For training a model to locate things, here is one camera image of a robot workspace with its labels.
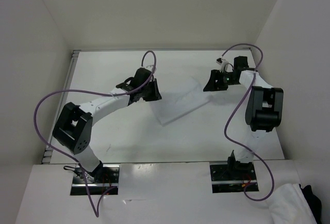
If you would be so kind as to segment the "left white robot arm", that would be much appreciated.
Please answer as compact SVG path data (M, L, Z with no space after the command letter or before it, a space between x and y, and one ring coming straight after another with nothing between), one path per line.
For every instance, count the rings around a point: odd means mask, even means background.
M90 147L92 127L109 114L130 106L143 99L146 102L158 101L162 97L157 79L146 68L139 68L133 77L116 85L108 97L76 105L67 103L55 124L53 137L66 147L84 169L84 176L90 182L98 182L110 172Z

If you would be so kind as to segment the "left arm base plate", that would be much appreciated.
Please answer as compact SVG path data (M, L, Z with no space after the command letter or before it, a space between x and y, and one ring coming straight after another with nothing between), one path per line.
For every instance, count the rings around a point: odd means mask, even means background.
M120 165L104 165L101 172L94 177L86 171L82 172L81 168L76 165L64 166L64 170L73 172L73 179L71 185L71 196L87 196L86 184L84 178L87 180L87 186L90 195L100 196L117 195L119 187Z

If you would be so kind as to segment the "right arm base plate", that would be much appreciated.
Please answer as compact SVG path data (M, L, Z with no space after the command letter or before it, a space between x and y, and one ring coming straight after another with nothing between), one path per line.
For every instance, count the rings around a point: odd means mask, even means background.
M242 193L258 192L258 184L253 164L248 169L229 169L228 163L210 163L210 177L212 192L217 193Z

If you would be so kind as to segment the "white skirt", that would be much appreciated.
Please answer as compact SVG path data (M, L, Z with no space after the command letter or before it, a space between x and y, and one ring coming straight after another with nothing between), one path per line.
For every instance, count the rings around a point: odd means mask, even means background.
M165 126L204 106L211 94L204 92L200 82L191 77L174 88L161 93L162 99L151 102L151 110L157 121Z

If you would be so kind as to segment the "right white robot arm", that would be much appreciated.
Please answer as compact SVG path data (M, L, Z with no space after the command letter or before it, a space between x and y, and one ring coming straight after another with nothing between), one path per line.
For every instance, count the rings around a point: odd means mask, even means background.
M246 93L233 113L229 116L224 128L225 137L242 149L233 151L228 157L226 173L231 179L238 179L243 173L252 169L255 152L259 142L282 121L284 91L269 85L256 68L251 68L246 56L234 58L231 64L223 58L218 58L219 70L211 70L210 78L204 87L204 92L225 91L232 85L243 85ZM244 142L231 139L227 134L229 124L237 110L247 100L245 123L249 133Z

